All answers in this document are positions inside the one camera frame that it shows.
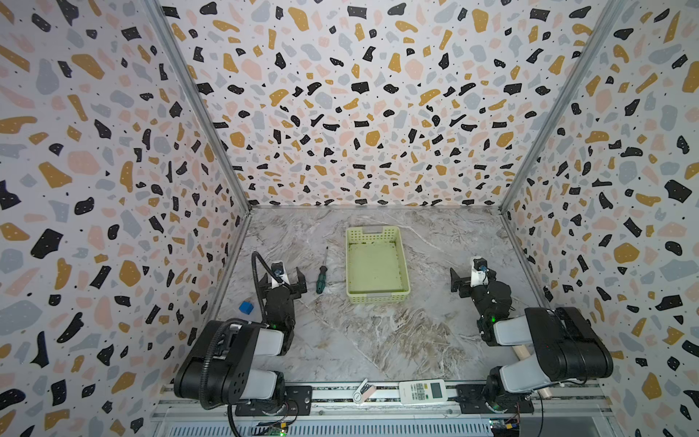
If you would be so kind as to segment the green black screwdriver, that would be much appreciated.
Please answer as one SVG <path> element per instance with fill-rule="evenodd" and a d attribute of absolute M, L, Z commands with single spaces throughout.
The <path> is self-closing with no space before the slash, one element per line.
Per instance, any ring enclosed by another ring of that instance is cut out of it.
<path fill-rule="evenodd" d="M 324 252 L 324 257 L 323 257 L 323 262 L 320 265 L 320 270 L 319 270 L 319 275 L 316 280 L 316 286 L 315 290 L 318 295 L 321 295 L 326 288 L 327 285 L 327 275 L 328 275 L 328 266 L 327 266 L 327 260 L 328 260 L 328 253 L 329 253 L 329 247 L 325 248 Z"/>

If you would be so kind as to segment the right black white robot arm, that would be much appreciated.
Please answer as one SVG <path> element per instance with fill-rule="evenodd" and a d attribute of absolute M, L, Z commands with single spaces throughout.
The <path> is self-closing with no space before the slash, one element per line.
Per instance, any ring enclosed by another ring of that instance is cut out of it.
<path fill-rule="evenodd" d="M 478 312 L 479 335 L 487 345 L 533 347 L 529 357 L 491 369 L 476 396 L 489 410 L 524 412 L 536 391 L 612 375 L 611 353 L 578 309 L 529 307 L 523 315 L 511 316 L 512 288 L 497 280 L 483 258 L 473 260 L 467 277 L 450 269 L 450 291 L 471 300 Z"/>

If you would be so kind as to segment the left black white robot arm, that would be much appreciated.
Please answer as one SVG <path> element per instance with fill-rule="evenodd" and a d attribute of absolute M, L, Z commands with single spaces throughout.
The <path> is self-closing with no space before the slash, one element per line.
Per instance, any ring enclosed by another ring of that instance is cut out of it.
<path fill-rule="evenodd" d="M 176 397 L 196 401 L 205 410 L 241 406 L 247 414 L 277 415 L 289 408 L 283 373 L 255 369 L 253 360 L 289 351 L 296 325 L 294 302 L 308 287 L 299 269 L 294 283 L 282 263 L 273 264 L 272 271 L 276 279 L 266 274 L 254 280 L 264 320 L 208 322 L 174 378 Z"/>

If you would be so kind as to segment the light green plastic bin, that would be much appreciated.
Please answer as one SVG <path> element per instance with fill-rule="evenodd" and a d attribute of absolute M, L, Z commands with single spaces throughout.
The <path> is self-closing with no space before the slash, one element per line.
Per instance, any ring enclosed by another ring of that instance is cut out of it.
<path fill-rule="evenodd" d="M 404 302 L 411 294 L 402 235 L 396 226 L 346 229 L 346 295 L 353 304 Z"/>

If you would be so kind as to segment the small blue cube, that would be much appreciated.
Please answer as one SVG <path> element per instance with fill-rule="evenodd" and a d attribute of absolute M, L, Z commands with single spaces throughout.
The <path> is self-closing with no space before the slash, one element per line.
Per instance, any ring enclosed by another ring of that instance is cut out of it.
<path fill-rule="evenodd" d="M 251 303 L 251 302 L 247 302 L 247 301 L 245 300 L 245 302 L 242 302 L 242 303 L 238 306 L 238 310 L 239 310 L 242 314 L 251 315 L 251 313 L 253 313 L 253 311 L 254 311 L 254 304 Z"/>

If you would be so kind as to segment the wooden stick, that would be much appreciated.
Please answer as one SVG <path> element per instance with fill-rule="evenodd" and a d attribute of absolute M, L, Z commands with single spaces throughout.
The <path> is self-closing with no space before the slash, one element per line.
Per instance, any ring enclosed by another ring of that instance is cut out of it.
<path fill-rule="evenodd" d="M 542 382 L 544 385 L 537 389 L 537 393 L 543 399 L 551 399 L 553 397 L 550 389 L 552 381 L 544 374 L 541 366 L 538 364 L 538 360 L 534 356 L 533 346 L 517 345 L 513 346 L 513 351 L 520 361 L 517 364 L 518 369 L 524 371 L 525 385 L 528 388 L 533 388 L 532 381 Z"/>

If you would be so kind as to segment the white remote control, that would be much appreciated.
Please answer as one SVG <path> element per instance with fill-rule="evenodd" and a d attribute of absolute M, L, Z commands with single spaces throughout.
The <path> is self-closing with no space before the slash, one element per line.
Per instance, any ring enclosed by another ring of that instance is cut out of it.
<path fill-rule="evenodd" d="M 398 384 L 402 405 L 429 405 L 447 402 L 444 380 L 420 380 Z"/>

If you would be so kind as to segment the small white tag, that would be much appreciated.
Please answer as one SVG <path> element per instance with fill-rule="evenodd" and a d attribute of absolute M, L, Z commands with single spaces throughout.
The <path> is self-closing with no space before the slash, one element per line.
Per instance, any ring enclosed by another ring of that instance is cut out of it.
<path fill-rule="evenodd" d="M 364 379 L 357 389 L 354 391 L 352 395 L 352 400 L 355 404 L 362 404 L 364 402 L 367 402 L 369 398 L 371 398 L 371 395 L 377 391 L 377 387 L 371 383 L 367 379 Z"/>

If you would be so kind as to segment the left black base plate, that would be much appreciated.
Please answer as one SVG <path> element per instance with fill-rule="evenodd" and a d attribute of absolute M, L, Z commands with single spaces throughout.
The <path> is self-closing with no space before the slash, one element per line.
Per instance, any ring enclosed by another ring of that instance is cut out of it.
<path fill-rule="evenodd" d="M 311 385 L 286 386 L 284 393 L 275 393 L 269 400 L 250 400 L 236 406 L 236 417 L 291 418 L 309 416 L 313 388 Z"/>

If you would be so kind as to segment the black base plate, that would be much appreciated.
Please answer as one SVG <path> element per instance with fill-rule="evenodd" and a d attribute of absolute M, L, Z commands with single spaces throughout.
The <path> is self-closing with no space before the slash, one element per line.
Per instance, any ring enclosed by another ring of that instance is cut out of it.
<path fill-rule="evenodd" d="M 462 414 L 533 413 L 533 403 L 524 393 L 508 393 L 488 384 L 458 384 L 455 401 Z"/>
<path fill-rule="evenodd" d="M 309 416 L 313 388 L 311 385 L 286 386 L 284 393 L 275 393 L 269 400 L 250 400 L 236 406 L 236 417 L 291 418 Z"/>

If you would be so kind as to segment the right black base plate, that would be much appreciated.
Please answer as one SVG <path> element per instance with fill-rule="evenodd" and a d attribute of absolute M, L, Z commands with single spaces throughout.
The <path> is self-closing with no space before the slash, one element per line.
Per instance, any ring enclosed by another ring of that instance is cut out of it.
<path fill-rule="evenodd" d="M 508 393 L 488 384 L 458 384 L 455 401 L 462 414 L 533 413 L 533 403 L 524 393 Z"/>

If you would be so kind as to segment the aluminium front rail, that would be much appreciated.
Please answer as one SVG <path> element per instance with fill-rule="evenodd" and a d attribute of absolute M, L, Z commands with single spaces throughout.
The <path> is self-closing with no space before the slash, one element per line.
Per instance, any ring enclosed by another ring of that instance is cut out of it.
<path fill-rule="evenodd" d="M 287 436 L 619 436 L 599 384 L 562 384 L 525 398 L 524 405 L 497 413 L 477 400 L 480 384 L 446 385 L 446 401 L 407 405 L 396 382 L 378 382 L 369 400 L 351 400 L 356 384 L 315 382 L 288 413 Z"/>

